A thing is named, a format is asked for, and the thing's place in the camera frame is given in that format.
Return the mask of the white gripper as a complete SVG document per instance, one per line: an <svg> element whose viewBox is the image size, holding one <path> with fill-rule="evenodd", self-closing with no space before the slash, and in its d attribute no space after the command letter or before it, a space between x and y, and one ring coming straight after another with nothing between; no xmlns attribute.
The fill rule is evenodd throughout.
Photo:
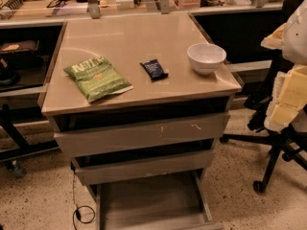
<svg viewBox="0 0 307 230"><path fill-rule="evenodd" d="M279 26L261 41L261 46L281 50L286 24ZM272 100L266 111L265 128L280 132L289 124L306 121L303 107L307 104L307 66L296 64L287 73L278 72L273 84Z"/></svg>

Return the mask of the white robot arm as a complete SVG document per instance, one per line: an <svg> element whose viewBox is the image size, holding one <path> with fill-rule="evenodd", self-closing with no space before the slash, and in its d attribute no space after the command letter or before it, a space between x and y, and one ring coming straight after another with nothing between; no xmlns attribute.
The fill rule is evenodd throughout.
<svg viewBox="0 0 307 230"><path fill-rule="evenodd" d="M261 46L281 50L282 57L294 64L286 74L277 74L266 113L265 128L280 132L307 104L307 0Z"/></svg>

